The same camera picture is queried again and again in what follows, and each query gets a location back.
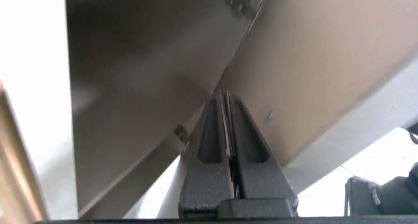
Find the black object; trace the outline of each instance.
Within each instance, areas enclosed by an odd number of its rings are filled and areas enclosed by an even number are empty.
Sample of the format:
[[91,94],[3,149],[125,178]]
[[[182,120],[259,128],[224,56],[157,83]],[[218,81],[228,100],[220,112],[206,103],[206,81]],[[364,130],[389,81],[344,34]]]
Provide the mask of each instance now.
[[418,167],[407,178],[397,177],[384,185],[362,178],[346,183],[346,215],[417,215]]
[[297,216],[298,198],[241,99],[213,96],[202,117],[180,218]]
[[406,130],[410,133],[412,142],[418,145],[418,123],[413,124]]

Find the white surface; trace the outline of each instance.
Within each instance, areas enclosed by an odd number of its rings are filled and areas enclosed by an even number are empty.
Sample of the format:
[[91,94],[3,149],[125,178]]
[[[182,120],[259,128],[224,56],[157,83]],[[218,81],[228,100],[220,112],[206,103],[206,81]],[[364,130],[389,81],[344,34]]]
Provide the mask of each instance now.
[[395,127],[418,116],[418,58],[348,112],[291,161],[284,171],[302,191]]
[[125,219],[155,219],[169,191],[180,156],[152,184],[141,199],[125,214]]
[[0,0],[0,79],[52,219],[77,218],[65,0]]
[[418,162],[418,145],[405,129],[396,128],[298,194],[301,217],[344,215],[344,185],[360,176],[379,185],[408,176]]

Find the white wall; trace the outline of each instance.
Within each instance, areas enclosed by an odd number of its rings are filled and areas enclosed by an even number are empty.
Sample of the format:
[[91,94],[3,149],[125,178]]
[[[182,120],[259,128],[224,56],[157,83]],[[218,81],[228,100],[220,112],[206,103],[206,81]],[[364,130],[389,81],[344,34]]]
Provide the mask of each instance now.
[[77,218],[65,0],[0,0],[0,79],[52,219]]

